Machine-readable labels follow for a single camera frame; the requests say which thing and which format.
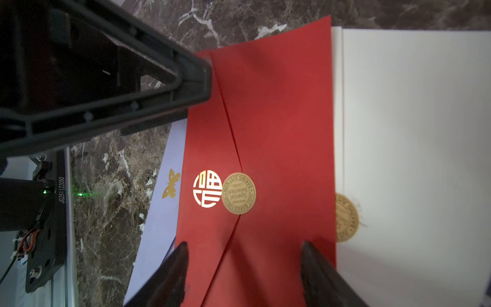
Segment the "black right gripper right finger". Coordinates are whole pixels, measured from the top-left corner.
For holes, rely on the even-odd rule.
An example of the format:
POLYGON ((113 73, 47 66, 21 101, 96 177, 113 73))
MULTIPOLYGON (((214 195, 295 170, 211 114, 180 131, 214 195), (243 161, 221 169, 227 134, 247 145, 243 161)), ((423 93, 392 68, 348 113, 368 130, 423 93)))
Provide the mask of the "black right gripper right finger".
POLYGON ((300 276, 306 306, 368 307, 327 258, 307 240, 302 244, 300 276))

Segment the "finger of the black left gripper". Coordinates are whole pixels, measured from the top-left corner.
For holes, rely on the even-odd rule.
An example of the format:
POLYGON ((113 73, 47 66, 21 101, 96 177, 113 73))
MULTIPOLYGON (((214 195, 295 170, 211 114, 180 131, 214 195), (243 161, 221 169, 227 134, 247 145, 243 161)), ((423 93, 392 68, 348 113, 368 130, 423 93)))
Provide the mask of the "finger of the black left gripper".
POLYGON ((111 1, 1 2, 1 156, 187 116, 211 66, 111 1))

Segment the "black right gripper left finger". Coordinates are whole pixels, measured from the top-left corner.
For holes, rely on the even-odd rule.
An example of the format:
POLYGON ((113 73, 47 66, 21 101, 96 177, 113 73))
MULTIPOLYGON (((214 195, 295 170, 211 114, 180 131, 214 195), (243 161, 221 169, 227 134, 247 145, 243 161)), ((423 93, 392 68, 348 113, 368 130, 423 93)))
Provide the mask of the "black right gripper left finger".
POLYGON ((189 248, 180 243, 157 271, 130 299, 127 306, 180 306, 185 296, 189 248))

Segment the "lilac envelope with butterfly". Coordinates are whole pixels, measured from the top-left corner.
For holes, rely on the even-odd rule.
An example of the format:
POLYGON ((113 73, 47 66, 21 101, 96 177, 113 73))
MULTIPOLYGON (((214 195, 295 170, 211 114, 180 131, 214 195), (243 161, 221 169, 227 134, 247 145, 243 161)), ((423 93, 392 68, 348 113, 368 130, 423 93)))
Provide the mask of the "lilac envelope with butterfly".
POLYGON ((171 125, 124 303, 138 293, 174 249, 181 181, 172 185, 175 196, 165 198, 163 194, 171 185, 170 173, 179 175, 182 172, 186 130, 186 119, 171 125))

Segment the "red envelope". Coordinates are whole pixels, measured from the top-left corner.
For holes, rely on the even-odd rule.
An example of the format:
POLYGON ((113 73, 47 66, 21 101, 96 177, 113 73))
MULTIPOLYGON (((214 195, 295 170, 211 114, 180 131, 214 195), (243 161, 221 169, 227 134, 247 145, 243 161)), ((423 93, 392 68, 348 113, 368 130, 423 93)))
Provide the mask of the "red envelope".
POLYGON ((201 57, 212 96, 187 119, 183 305, 304 306, 303 242, 336 262, 331 18, 201 57))

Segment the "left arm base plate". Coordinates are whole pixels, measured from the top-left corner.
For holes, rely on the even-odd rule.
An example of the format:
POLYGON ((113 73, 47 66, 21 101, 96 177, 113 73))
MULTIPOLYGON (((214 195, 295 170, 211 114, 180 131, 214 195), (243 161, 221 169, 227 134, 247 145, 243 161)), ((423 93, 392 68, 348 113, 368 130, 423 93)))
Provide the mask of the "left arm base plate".
POLYGON ((35 246, 28 255, 25 290, 34 293, 61 269, 67 260, 67 210, 70 184, 64 150, 51 152, 35 171, 43 188, 42 212, 36 220, 35 246))

